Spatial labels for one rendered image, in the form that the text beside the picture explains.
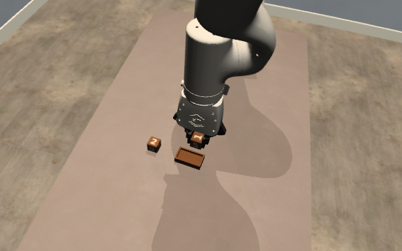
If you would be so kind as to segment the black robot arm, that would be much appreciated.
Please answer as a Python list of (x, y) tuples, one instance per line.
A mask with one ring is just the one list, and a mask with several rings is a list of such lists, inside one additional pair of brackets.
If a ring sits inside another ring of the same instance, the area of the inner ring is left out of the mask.
[(256, 74), (270, 60), (276, 34), (262, 2), (195, 0), (197, 18), (186, 27), (181, 81), (184, 95), (191, 102), (218, 102), (228, 94), (228, 78)]

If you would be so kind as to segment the orange number cube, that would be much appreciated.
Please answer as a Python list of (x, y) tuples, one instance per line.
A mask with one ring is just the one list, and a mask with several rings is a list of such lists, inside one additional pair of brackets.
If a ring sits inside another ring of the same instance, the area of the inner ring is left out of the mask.
[(204, 136), (204, 134), (194, 132), (193, 136), (191, 137), (190, 146), (201, 150), (203, 136)]
[(160, 147), (161, 147), (161, 140), (158, 138), (151, 137), (147, 142), (147, 150), (152, 151), (154, 153), (158, 153)]

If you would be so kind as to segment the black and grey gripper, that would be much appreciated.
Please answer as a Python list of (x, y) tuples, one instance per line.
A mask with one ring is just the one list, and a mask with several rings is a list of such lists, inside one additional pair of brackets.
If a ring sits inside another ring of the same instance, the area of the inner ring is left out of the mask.
[(202, 148), (208, 145), (210, 137), (225, 135), (226, 129), (223, 120), (223, 96), (211, 105), (198, 105), (191, 102), (184, 95), (182, 90), (177, 112), (173, 119), (183, 127), (186, 132), (187, 143), (190, 144), (194, 131), (204, 134), (202, 138)]

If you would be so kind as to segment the brown wooden tray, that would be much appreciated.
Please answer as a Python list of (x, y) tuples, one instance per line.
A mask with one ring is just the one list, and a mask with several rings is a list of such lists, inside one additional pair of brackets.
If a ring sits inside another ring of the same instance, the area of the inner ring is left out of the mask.
[(185, 149), (183, 147), (179, 147), (176, 156), (174, 157), (174, 161), (180, 164), (199, 169), (202, 166), (204, 160), (204, 154)]

